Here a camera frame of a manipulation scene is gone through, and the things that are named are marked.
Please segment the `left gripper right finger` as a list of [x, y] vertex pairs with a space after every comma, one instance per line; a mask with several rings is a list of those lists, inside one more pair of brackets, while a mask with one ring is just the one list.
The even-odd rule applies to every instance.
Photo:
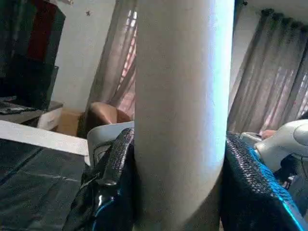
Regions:
[[226, 231], [304, 231], [289, 192], [237, 135], [226, 134], [221, 222]]

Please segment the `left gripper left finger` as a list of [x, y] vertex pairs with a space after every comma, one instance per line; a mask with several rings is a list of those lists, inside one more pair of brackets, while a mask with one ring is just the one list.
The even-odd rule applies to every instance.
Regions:
[[136, 221], [134, 128], [124, 129], [81, 186], [64, 223], [66, 231], [131, 231]]

